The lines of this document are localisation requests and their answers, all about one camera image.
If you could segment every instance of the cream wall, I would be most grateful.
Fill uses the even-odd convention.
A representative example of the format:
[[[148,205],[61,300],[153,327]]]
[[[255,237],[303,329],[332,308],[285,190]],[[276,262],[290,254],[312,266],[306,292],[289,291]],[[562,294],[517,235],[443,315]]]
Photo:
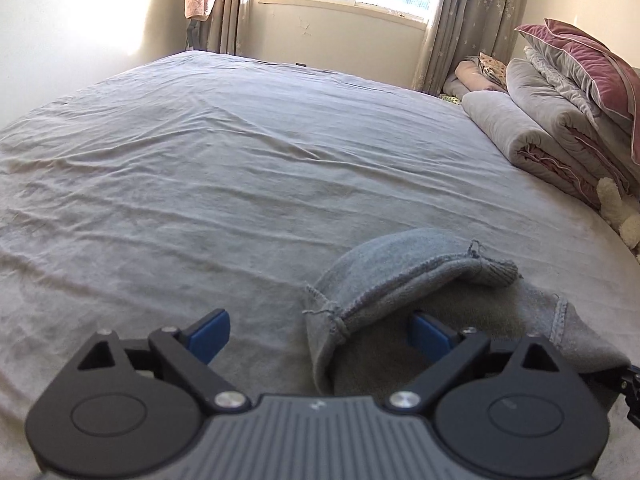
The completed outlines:
[[[424,30],[334,10],[252,0],[243,56],[304,63],[408,88]]]
[[[184,0],[0,0],[0,127],[184,49]]]
[[[543,23],[544,18],[573,23],[640,66],[640,0],[527,0],[522,23]],[[515,57],[522,56],[525,44],[518,39]]]

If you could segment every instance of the window frame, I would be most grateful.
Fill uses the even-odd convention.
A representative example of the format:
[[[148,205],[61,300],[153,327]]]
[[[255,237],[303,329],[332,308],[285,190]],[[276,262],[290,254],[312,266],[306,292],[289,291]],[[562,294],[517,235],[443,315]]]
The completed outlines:
[[[356,0],[258,0],[261,4],[299,5],[304,7],[320,7],[323,9],[343,10],[364,14],[374,18],[383,18],[392,22],[402,23],[415,28],[426,30],[429,20],[415,16],[408,12],[393,10],[387,7],[364,4]]]

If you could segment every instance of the gray bed sheet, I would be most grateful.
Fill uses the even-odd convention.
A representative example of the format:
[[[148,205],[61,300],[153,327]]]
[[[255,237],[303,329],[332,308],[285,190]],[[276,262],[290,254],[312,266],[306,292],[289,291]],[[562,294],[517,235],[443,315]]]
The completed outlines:
[[[305,283],[374,237],[477,238],[640,362],[640,266],[586,205],[511,166],[436,98],[354,76],[179,54],[0,132],[0,478],[36,473],[30,404],[98,328],[232,318],[212,366],[251,396],[314,391]],[[602,478],[637,478],[612,410]]]

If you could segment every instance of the stuffed animal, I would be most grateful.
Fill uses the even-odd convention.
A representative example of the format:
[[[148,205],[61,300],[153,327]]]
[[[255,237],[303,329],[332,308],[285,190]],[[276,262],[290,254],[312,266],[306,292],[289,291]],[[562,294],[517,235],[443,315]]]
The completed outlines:
[[[640,262],[640,205],[629,195],[620,196],[618,186],[610,178],[601,178],[596,188],[600,199],[600,215],[620,234],[625,245]]]

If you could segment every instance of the blue gripper pad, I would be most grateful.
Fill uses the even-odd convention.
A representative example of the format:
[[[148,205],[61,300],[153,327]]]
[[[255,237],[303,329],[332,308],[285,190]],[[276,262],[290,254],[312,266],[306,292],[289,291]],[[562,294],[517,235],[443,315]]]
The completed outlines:
[[[214,310],[180,334],[180,342],[200,362],[208,365],[229,341],[231,321],[226,310]]]
[[[455,330],[423,312],[414,312],[409,321],[409,345],[417,348],[432,363],[451,352],[460,336]]]

